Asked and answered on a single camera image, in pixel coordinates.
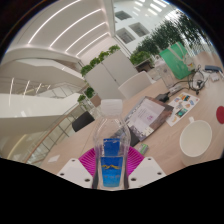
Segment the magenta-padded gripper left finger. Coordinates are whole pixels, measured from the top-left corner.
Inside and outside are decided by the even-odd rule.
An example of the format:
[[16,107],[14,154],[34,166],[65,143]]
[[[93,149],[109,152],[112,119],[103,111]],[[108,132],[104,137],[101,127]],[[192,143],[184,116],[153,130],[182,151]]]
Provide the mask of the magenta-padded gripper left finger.
[[88,150],[80,158],[71,158],[58,172],[58,176],[78,186],[96,189],[98,176],[95,150]]

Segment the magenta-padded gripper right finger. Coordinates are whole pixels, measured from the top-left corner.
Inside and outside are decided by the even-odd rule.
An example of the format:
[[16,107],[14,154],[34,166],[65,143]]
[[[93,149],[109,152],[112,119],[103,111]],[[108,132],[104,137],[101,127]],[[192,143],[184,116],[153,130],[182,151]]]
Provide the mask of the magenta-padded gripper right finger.
[[129,149],[127,178],[130,189],[143,187],[165,176],[165,172],[153,157],[144,157],[136,149]]

